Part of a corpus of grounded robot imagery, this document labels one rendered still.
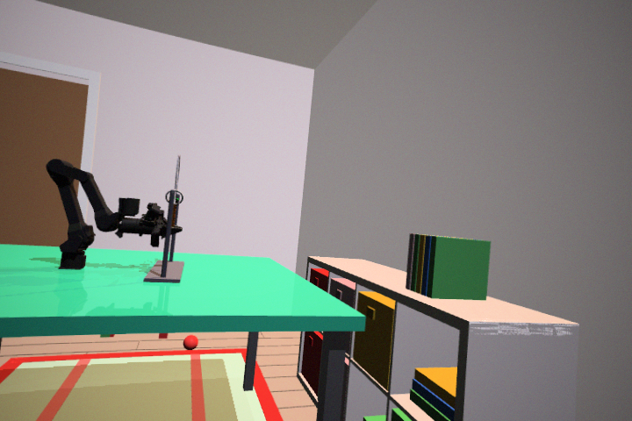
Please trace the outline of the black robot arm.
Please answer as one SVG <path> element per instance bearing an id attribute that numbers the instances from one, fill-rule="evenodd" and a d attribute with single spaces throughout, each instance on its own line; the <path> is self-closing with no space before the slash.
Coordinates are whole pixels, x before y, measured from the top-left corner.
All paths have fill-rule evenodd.
<path id="1" fill-rule="evenodd" d="M 123 232 L 136 233 L 137 218 L 125 218 L 125 216 L 135 217 L 139 213 L 140 199 L 119 198 L 118 212 L 113 213 L 101 195 L 92 173 L 73 168 L 72 164 L 60 159 L 51 159 L 47 163 L 47 172 L 58 186 L 68 218 L 68 240 L 59 245 L 61 250 L 59 269 L 83 269 L 86 261 L 85 250 L 92 245 L 94 236 L 96 236 L 93 225 L 86 225 L 83 220 L 73 185 L 74 179 L 80 181 L 85 195 L 90 200 L 99 231 L 111 232 L 118 228 L 114 232 L 118 238 L 123 237 Z M 159 214 L 161 207 L 157 203 L 149 203 L 147 208 L 147 214 L 142 214 L 144 218 L 140 220 L 154 225 L 154 219 Z"/>

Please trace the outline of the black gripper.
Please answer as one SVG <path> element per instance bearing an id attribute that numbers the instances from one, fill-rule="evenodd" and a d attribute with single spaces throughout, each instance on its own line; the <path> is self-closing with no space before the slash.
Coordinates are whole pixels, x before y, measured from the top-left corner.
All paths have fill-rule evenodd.
<path id="1" fill-rule="evenodd" d="M 143 234 L 151 234 L 151 245 L 159 246 L 159 236 L 165 238 L 166 231 L 166 222 L 167 220 L 163 217 L 164 210 L 160 210 L 159 214 L 154 219 L 154 225 L 149 225 L 145 222 L 142 222 L 140 218 L 137 219 L 136 223 L 136 233 L 139 236 Z M 183 228 L 181 226 L 175 225 L 171 228 L 171 235 L 181 232 Z"/>

